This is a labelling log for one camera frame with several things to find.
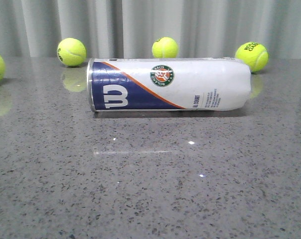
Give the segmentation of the white blue tennis ball can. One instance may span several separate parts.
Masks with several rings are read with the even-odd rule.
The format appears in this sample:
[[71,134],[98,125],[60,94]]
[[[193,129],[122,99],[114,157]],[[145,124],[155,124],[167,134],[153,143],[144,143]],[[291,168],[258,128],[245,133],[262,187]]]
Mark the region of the white blue tennis ball can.
[[101,111],[230,111],[250,97],[251,71],[234,58],[91,59],[89,104]]

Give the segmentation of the centre tennis ball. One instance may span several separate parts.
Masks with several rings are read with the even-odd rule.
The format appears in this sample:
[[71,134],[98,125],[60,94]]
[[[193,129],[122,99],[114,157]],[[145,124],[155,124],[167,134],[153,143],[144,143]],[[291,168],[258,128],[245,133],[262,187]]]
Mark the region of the centre tennis ball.
[[155,58],[175,58],[178,55],[178,44],[170,37],[162,37],[152,45],[152,55]]

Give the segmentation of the right tennis ball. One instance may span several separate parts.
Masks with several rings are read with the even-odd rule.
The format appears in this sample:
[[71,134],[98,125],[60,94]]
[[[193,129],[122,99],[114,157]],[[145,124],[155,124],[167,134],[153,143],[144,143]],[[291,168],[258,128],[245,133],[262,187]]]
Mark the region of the right tennis ball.
[[262,70],[268,63],[266,47],[257,42],[246,42],[235,52],[235,58],[247,64],[252,73]]

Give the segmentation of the grey pleated curtain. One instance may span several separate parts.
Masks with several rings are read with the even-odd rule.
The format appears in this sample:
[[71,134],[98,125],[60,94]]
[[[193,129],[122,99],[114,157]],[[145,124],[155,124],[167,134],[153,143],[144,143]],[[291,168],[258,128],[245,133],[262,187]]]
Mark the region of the grey pleated curtain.
[[54,57],[73,37],[90,57],[148,58],[160,37],[181,57],[232,56],[243,43],[301,59],[301,0],[0,0],[0,55]]

